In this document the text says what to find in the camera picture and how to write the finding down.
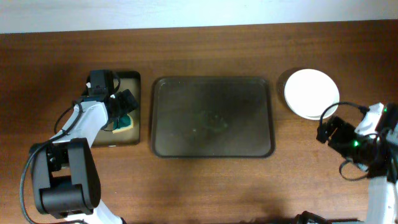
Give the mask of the light green plate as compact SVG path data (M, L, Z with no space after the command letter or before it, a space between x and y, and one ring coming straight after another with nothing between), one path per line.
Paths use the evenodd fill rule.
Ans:
M319 120L320 116L331 116L337 107L325 110L340 101L336 83L325 73L315 69L301 69L287 79L284 98L288 107L298 116Z

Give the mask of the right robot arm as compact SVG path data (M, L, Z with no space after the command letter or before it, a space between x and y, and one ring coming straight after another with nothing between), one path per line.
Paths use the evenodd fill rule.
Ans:
M324 123L326 112L339 105L359 110L363 114L361 122L353 126L331 116ZM326 143L344 159L339 166L340 174L347 164L365 172L361 177L342 177L351 182L369 180L364 222L397 223L397 104L377 103L366 107L347 101L333 103L320 116L317 141Z

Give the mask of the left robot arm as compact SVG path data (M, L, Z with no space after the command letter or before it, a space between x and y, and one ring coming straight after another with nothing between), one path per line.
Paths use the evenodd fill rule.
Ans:
M51 139L34 144L24 170L31 172L36 209L60 223L124 223L101 200L91 153L97 134L136 110L129 90L82 96L73 114Z

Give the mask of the green yellow sponge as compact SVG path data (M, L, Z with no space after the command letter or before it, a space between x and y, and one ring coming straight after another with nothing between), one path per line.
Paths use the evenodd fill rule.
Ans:
M114 123L113 123L113 128L111 130L112 133L121 133L128 131L134 127L134 121L130 114L126 114L121 118L118 118Z

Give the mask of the pinkish white plate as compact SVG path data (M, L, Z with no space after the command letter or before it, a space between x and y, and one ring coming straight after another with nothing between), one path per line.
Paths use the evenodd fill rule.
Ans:
M335 113L338 106L333 106L325 111L329 106L340 101L339 94L316 96L290 96L286 98L289 108L299 117L319 121L321 115L328 118Z

